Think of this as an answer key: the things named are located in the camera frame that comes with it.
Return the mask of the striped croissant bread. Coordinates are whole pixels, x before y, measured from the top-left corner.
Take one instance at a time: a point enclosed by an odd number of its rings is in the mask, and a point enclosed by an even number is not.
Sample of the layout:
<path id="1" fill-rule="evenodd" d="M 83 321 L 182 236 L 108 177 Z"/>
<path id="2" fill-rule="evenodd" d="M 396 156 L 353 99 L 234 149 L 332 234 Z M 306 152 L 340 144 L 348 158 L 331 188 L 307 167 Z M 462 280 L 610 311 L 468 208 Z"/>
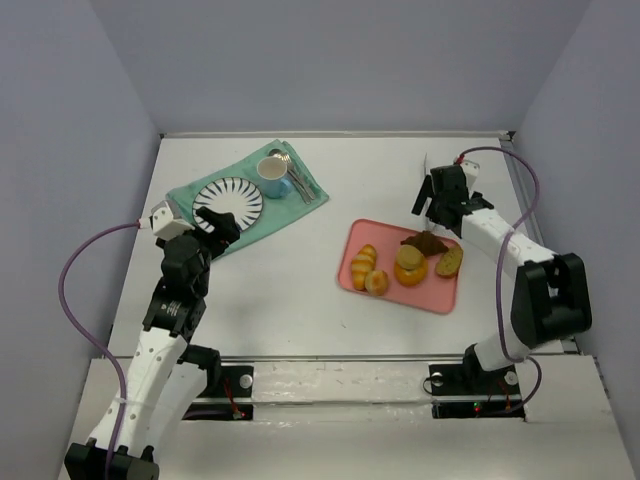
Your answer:
<path id="1" fill-rule="evenodd" d="M 371 244 L 365 244 L 351 259 L 351 280 L 354 289 L 365 290 L 366 277 L 375 269 L 376 260 L 377 251 Z"/>

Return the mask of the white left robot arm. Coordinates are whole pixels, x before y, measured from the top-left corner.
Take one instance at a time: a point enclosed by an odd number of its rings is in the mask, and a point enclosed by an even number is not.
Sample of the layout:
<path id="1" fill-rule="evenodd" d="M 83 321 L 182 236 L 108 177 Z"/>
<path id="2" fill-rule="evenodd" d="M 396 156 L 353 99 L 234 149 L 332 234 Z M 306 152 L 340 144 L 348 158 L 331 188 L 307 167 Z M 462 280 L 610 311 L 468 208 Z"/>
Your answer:
<path id="1" fill-rule="evenodd" d="M 206 231 L 164 201 L 135 222 L 163 251 L 162 275 L 152 294 L 131 362 L 123 368 L 106 352 L 119 387 L 88 439 L 73 443 L 64 466 L 72 479 L 156 479 L 161 445 L 196 397 L 217 385 L 218 351 L 192 344 L 205 312 L 210 265 L 240 237 L 231 213 L 207 207 Z"/>

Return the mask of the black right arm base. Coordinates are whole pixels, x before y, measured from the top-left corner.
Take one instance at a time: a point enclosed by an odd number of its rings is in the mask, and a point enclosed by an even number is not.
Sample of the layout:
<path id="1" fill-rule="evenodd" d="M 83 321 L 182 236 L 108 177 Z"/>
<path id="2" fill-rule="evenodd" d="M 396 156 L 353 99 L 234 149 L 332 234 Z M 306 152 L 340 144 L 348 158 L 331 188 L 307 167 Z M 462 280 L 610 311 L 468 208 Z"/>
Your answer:
<path id="1" fill-rule="evenodd" d="M 432 400 L 437 420 L 526 416 L 523 407 L 517 408 L 522 395 L 514 366 L 470 380 L 459 364 L 431 364 L 422 389 Z"/>

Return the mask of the pink plastic tray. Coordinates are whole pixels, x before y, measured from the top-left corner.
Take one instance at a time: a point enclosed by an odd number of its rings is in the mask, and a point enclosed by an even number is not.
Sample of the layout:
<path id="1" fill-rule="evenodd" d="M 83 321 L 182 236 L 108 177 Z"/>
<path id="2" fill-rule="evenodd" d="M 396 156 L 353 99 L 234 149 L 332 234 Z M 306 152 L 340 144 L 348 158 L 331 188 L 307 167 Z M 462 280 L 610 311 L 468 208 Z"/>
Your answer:
<path id="1" fill-rule="evenodd" d="M 337 272 L 337 282 L 345 290 L 367 296 L 366 291 L 353 287 L 351 260 L 366 244 L 377 252 L 376 267 L 389 275 L 389 288 L 381 300 L 415 307 L 436 314 L 449 314 L 456 305 L 458 275 L 451 278 L 435 273 L 440 255 L 430 257 L 426 278 L 416 286 L 402 286 L 394 275 L 394 259 L 400 242 L 417 234 L 416 230 L 370 219 L 356 220 L 349 231 L 343 256 Z"/>

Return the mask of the light blue mug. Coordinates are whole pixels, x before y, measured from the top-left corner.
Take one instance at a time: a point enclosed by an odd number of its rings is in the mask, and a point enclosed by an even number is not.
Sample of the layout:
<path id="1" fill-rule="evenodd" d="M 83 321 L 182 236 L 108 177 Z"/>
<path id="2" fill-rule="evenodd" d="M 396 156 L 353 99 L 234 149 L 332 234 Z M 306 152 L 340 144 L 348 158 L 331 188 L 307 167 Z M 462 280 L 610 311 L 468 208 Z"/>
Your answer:
<path id="1" fill-rule="evenodd" d="M 281 199 L 291 192 L 293 185 L 288 178 L 287 166 L 281 158 L 268 156 L 261 159 L 256 172 L 259 177 L 258 187 L 266 197 Z"/>

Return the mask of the teal cloth mat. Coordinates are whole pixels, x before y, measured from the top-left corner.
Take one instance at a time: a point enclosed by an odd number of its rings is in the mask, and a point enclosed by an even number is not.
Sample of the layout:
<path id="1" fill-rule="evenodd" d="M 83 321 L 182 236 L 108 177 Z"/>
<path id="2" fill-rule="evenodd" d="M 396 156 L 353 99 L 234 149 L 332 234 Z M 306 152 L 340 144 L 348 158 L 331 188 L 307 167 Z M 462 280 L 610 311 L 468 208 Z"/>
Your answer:
<path id="1" fill-rule="evenodd" d="M 258 164 L 272 150 L 288 155 L 296 172 L 310 187 L 314 198 L 306 203 L 299 194 L 286 192 L 279 198 L 266 195 Z M 182 217 L 204 231 L 213 226 L 198 214 L 206 207 L 217 213 L 231 213 L 241 230 L 238 241 L 226 250 L 231 254 L 296 222 L 329 200 L 293 146 L 274 140 L 244 159 L 189 184 L 170 190 L 166 198 L 180 210 Z"/>

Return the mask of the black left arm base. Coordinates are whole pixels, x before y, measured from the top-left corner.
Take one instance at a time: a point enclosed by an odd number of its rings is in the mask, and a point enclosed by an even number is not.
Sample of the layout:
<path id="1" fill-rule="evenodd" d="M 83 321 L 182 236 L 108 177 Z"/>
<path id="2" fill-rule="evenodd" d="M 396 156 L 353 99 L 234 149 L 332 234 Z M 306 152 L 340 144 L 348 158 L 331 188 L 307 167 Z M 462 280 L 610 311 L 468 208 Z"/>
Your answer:
<path id="1" fill-rule="evenodd" d="M 193 401 L 183 416 L 196 421 L 251 421 L 254 367 L 223 365 L 219 379 L 208 380 L 205 390 Z"/>

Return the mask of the orange round bun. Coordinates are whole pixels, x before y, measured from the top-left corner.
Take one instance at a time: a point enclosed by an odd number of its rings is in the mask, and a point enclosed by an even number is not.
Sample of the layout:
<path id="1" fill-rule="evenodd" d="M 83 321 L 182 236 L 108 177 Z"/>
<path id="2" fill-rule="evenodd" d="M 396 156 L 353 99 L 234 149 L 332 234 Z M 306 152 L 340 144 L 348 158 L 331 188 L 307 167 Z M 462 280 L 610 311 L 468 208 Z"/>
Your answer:
<path id="1" fill-rule="evenodd" d="M 421 265 L 415 269 L 405 269 L 399 264 L 394 265 L 394 276 L 403 287 L 414 287 L 420 284 L 428 274 L 428 267 Z"/>

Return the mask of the toasted baguette slice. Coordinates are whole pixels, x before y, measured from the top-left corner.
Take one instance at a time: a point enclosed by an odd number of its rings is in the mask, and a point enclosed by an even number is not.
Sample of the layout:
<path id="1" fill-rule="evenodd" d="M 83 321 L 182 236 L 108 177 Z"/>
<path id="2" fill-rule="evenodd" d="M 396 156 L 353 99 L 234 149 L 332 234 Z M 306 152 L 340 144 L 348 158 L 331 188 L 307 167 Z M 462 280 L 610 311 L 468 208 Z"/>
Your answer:
<path id="1" fill-rule="evenodd" d="M 461 268 L 464 251 L 459 246 L 453 246 L 443 253 L 435 267 L 435 273 L 441 278 L 456 277 Z"/>

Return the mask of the silver fork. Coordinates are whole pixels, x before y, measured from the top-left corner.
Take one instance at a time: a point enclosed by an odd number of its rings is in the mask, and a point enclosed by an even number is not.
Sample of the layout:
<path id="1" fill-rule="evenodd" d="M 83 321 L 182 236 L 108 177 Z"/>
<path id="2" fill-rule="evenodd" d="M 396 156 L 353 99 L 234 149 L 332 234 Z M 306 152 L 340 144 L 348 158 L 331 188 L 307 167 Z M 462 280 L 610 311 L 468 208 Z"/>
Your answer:
<path id="1" fill-rule="evenodd" d="M 291 160 L 289 154 L 286 153 L 286 152 L 282 152 L 281 153 L 281 158 L 284 161 L 284 163 L 286 164 L 287 171 L 288 171 L 289 175 L 297 183 L 297 185 L 302 189 L 302 191 L 304 192 L 304 195 L 305 195 L 308 203 L 310 203 L 314 199 L 313 194 L 310 192 L 308 187 L 303 183 L 300 175 L 297 173 L 297 171 L 295 169 L 294 163 Z"/>

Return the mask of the blue striped white plate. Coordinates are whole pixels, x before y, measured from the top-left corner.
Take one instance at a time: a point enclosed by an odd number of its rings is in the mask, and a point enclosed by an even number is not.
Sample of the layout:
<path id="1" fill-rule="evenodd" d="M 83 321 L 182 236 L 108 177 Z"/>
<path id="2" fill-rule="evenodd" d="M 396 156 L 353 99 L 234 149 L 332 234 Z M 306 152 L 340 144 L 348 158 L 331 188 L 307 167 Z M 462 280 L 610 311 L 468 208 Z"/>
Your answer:
<path id="1" fill-rule="evenodd" d="M 241 177 L 224 177 L 205 185 L 192 203 L 194 221 L 196 210 L 208 207 L 217 213 L 234 215 L 240 231 L 251 228 L 261 216 L 264 200 L 259 188 L 250 180 Z"/>

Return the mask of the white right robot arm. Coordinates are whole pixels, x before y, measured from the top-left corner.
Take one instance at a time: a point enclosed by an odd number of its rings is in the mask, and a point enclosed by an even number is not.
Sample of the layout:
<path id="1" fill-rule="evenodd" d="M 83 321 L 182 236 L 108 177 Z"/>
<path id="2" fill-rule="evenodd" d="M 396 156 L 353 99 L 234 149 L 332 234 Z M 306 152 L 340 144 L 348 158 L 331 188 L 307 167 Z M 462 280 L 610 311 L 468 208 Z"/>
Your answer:
<path id="1" fill-rule="evenodd" d="M 557 254 L 517 231 L 481 193 L 470 191 L 478 172 L 472 162 L 431 169 L 412 209 L 496 263 L 498 332 L 466 349 L 469 377 L 506 368 L 592 326 L 583 260 Z"/>

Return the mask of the silver metal tongs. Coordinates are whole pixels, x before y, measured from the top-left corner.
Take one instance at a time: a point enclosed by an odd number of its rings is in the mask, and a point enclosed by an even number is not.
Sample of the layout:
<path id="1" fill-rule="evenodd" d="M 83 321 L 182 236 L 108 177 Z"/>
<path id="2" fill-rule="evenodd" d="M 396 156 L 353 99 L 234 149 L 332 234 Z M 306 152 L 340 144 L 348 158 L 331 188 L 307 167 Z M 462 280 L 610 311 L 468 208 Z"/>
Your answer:
<path id="1" fill-rule="evenodd" d="M 431 167 L 432 165 L 429 160 L 429 154 L 426 153 L 423 161 L 424 177 L 430 175 Z M 436 225 L 428 217 L 425 217 L 425 229 L 430 232 L 434 232 L 436 230 Z"/>

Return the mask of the small round bread roll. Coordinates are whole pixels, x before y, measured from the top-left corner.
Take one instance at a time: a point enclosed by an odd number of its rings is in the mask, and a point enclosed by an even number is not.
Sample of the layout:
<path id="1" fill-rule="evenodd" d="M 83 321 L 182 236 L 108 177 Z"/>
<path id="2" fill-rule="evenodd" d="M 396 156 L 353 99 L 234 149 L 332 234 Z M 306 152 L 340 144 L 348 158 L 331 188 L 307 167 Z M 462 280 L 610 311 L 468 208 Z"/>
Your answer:
<path id="1" fill-rule="evenodd" d="M 384 270 L 371 270 L 365 276 L 365 290 L 373 296 L 382 296 L 389 288 L 389 277 Z"/>

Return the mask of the dark chocolate bread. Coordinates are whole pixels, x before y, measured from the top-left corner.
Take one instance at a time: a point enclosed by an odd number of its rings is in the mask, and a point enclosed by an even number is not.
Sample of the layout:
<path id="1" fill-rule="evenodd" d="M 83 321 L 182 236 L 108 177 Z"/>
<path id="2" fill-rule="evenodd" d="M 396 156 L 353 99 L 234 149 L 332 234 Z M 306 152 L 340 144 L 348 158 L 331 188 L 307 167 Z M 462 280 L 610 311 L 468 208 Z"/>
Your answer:
<path id="1" fill-rule="evenodd" d="M 440 237 L 426 230 L 405 238 L 400 244 L 416 248 L 424 257 L 444 254 L 449 250 Z"/>

